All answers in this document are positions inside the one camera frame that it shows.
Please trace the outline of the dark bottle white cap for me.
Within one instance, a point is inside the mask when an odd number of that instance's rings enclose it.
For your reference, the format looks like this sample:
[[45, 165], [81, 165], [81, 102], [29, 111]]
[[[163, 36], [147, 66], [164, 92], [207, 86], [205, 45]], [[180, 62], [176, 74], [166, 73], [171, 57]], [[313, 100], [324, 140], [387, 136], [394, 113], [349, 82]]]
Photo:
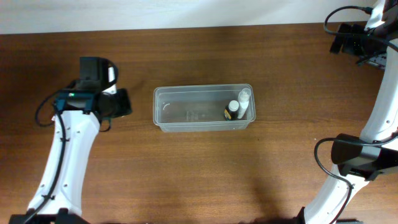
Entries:
[[232, 100], [228, 103], [224, 109], [224, 118], [227, 121], [234, 121], [238, 118], [239, 102]]

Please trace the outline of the white squeeze bottle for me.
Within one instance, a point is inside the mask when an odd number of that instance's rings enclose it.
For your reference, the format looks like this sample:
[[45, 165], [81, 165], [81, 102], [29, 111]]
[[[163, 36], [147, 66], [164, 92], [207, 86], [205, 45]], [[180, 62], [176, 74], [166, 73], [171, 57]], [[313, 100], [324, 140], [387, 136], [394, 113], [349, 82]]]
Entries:
[[248, 88], [244, 88], [240, 91], [238, 95], [238, 103], [239, 103], [239, 109], [238, 109], [238, 119], [241, 119], [248, 106], [249, 106], [249, 100], [251, 97], [251, 90]]

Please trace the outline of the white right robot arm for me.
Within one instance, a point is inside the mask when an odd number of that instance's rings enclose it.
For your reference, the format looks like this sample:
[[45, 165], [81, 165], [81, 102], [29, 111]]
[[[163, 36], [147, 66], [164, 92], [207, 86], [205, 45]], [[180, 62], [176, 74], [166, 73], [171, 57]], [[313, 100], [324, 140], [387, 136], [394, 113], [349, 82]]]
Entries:
[[[329, 19], [345, 9], [361, 11], [369, 19], [363, 26], [342, 23], [330, 30]], [[361, 189], [380, 175], [397, 172], [397, 1], [335, 9], [327, 15], [323, 29], [335, 38], [331, 53], [353, 55], [357, 65], [372, 65], [384, 73], [358, 136], [341, 133], [315, 144], [315, 162], [327, 178], [294, 223], [341, 223], [340, 215]]]

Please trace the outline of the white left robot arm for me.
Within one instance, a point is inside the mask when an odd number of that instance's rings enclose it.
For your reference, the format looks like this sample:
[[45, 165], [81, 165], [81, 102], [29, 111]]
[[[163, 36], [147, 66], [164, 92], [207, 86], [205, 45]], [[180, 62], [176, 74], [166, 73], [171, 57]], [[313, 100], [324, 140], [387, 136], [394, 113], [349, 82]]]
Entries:
[[116, 64], [101, 57], [80, 57], [80, 76], [49, 95], [54, 135], [39, 187], [25, 214], [10, 223], [85, 223], [81, 196], [91, 147], [103, 122], [132, 113], [125, 88], [116, 83]]

